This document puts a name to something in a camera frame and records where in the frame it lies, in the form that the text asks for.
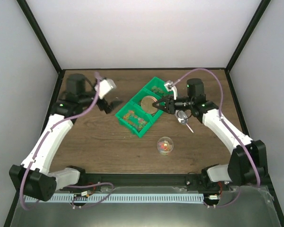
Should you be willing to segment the green bin lollipops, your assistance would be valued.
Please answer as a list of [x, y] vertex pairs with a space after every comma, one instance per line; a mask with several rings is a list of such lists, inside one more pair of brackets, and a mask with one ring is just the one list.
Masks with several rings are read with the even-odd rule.
[[[138, 107], [142, 110], [142, 108], [140, 106], [140, 102], [141, 102], [142, 98], [144, 98], [145, 96], [153, 96], [153, 97], [155, 97], [155, 95], [151, 95], [149, 92], [147, 92], [145, 89], [142, 88], [136, 95], [134, 95], [133, 98], [131, 98], [131, 101], [134, 104], [137, 104]], [[163, 111], [157, 110], [157, 112], [155, 114], [148, 114], [148, 115], [151, 115], [152, 117], [155, 118], [155, 117], [160, 116], [162, 114], [163, 114]]]

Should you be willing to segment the black aluminium frame rail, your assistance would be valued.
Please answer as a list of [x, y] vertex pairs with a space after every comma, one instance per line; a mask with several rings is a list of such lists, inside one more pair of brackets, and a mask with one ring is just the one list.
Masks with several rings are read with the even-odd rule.
[[101, 177], [101, 183], [112, 183], [115, 187], [121, 186], [184, 186], [186, 174], [85, 174]]

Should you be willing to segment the green bin popsicle candies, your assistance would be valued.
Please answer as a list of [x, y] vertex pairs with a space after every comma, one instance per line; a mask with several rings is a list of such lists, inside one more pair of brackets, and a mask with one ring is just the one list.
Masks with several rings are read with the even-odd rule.
[[165, 81], [158, 77], [153, 77], [144, 87], [151, 95], [155, 95], [156, 98], [163, 98], [165, 96], [174, 96], [173, 91], [167, 91], [164, 86]]

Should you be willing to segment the gold jar lid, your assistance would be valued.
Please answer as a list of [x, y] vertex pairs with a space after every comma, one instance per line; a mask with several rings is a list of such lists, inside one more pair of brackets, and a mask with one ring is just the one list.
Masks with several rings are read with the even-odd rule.
[[157, 112], [157, 108], [153, 107], [153, 103], [157, 102], [157, 99], [153, 96], [145, 96], [142, 98], [140, 102], [140, 106], [143, 111], [147, 114], [155, 114]]

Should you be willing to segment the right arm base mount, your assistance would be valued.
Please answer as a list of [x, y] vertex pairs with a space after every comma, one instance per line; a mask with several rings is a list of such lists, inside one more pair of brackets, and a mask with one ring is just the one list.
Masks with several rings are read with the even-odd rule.
[[189, 172], [185, 176], [185, 183], [188, 190], [192, 191], [218, 191], [221, 192], [227, 186], [223, 182], [212, 182], [207, 174], [207, 169], [204, 168], [199, 173]]

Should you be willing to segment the clear plastic jar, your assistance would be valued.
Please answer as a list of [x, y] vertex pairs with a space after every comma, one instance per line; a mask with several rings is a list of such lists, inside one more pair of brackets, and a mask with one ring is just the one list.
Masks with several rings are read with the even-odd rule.
[[163, 156], [167, 156], [173, 148], [173, 140], [169, 137], [161, 137], [157, 142], [157, 150]]

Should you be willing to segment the pile of star gummies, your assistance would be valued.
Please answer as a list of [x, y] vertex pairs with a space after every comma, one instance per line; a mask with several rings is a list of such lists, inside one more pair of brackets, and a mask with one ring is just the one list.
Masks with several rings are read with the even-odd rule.
[[134, 110], [128, 110], [123, 116], [123, 120], [125, 120], [138, 132], [140, 132], [148, 123], [148, 121], [146, 121], [144, 118], [139, 117]]

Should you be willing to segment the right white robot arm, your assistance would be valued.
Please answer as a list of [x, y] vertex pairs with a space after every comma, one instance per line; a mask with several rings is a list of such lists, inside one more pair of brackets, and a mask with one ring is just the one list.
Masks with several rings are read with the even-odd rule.
[[228, 164], [205, 168], [201, 186], [208, 191], [214, 189], [218, 182], [230, 182], [237, 186], [254, 183], [260, 186], [261, 178], [268, 174], [265, 144], [242, 133], [222, 114], [220, 106], [206, 99], [201, 79], [187, 80], [187, 96], [184, 97], [178, 97], [173, 82], [167, 81], [164, 86], [172, 94], [153, 103], [153, 107], [174, 115], [189, 110], [230, 152]]

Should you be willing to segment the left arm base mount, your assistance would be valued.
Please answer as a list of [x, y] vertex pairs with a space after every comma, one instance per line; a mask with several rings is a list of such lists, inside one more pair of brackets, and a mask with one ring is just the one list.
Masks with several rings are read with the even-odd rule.
[[[79, 182], [75, 184], [75, 186], [87, 186], [93, 185], [101, 182], [101, 177], [97, 175], [86, 175], [85, 178], [79, 179]], [[72, 187], [64, 187], [60, 189], [60, 191], [69, 191], [69, 192], [83, 192], [83, 191], [99, 191], [101, 186], [88, 187], [88, 188], [72, 188]]]

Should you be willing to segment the pile of popsicle candies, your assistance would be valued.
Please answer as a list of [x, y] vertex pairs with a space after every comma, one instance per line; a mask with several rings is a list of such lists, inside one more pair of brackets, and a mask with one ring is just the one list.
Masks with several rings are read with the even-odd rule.
[[160, 87], [153, 86], [151, 88], [151, 91], [158, 96], [165, 96], [166, 95], [166, 92], [163, 89], [161, 89]]

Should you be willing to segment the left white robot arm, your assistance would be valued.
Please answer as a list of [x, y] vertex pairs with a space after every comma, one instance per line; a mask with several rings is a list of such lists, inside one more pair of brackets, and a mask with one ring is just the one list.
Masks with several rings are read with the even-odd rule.
[[71, 74], [66, 87], [51, 108], [47, 125], [36, 145], [20, 165], [9, 170], [10, 178], [20, 198], [32, 197], [38, 201], [48, 201], [57, 190], [73, 187], [82, 191], [87, 187], [86, 170], [76, 166], [50, 172], [53, 158], [64, 137], [74, 126], [76, 120], [95, 106], [109, 114], [120, 104], [108, 103], [105, 96], [116, 89], [112, 79], [95, 73], [94, 84], [83, 74]]

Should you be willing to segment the green bin star gummies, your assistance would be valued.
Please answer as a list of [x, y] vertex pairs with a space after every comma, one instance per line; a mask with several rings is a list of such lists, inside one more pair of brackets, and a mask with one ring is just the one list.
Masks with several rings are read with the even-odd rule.
[[132, 134], [142, 138], [154, 124], [153, 117], [135, 103], [126, 103], [116, 114], [119, 123]]

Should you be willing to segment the metal scoop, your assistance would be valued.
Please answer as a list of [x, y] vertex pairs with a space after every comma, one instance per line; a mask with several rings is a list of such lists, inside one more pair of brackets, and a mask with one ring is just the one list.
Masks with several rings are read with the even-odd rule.
[[185, 125], [192, 133], [194, 133], [192, 128], [188, 125], [188, 116], [183, 110], [177, 110], [175, 116], [180, 124]]

